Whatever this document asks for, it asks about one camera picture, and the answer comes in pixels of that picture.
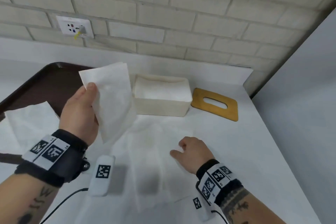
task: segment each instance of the qr code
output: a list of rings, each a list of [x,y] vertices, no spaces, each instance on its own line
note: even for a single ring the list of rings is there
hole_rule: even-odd
[[[39,154],[39,152],[43,150],[46,145],[48,145],[48,143],[46,141],[41,140],[30,151],[32,153]]]
[[[48,159],[51,162],[55,162],[62,155],[63,152],[64,150],[53,144],[49,147],[48,150],[46,150],[44,154],[42,154],[42,157]]]
[[[110,175],[111,166],[109,165],[99,165],[96,178],[108,178]]]
[[[210,197],[210,192],[207,190],[205,186],[202,188],[202,194],[205,196],[206,199],[209,199]]]
[[[225,175],[219,169],[217,169],[212,173],[212,177],[215,178],[217,182],[220,182],[225,177]]]
[[[231,172],[226,166],[220,167],[220,169],[221,169],[221,170],[224,172],[224,174],[226,174],[226,175],[232,174],[232,172]]]
[[[210,178],[208,178],[208,179],[205,181],[205,184],[204,184],[204,185],[207,187],[207,189],[208,189],[210,192],[212,192],[213,188],[215,187],[214,182],[213,182]]]
[[[194,198],[193,201],[194,201],[194,205],[195,205],[196,209],[200,209],[202,207],[201,202],[198,199],[198,197]]]

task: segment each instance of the white tissue box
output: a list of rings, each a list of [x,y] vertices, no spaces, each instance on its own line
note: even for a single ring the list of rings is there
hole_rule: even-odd
[[[137,114],[186,115],[193,100],[186,78],[137,74],[132,89]]]

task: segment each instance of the dark serving tray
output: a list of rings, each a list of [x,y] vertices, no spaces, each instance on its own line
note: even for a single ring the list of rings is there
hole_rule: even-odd
[[[45,66],[0,103],[0,121],[4,112],[48,101],[58,116],[66,101],[83,85],[78,71],[92,67],[55,62]],[[0,162],[20,164],[21,155],[1,154]]]

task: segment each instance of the backsplash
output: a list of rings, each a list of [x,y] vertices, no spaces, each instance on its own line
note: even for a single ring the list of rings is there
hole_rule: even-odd
[[[0,35],[252,67],[251,95],[333,0],[0,0]],[[95,39],[61,34],[56,15],[89,19]]]

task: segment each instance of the person's left hand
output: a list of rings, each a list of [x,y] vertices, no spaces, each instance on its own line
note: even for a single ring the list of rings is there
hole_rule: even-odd
[[[79,137],[89,146],[98,134],[98,122],[91,106],[97,92],[97,86],[93,82],[87,85],[87,89],[81,86],[65,104],[59,121],[60,129]]]

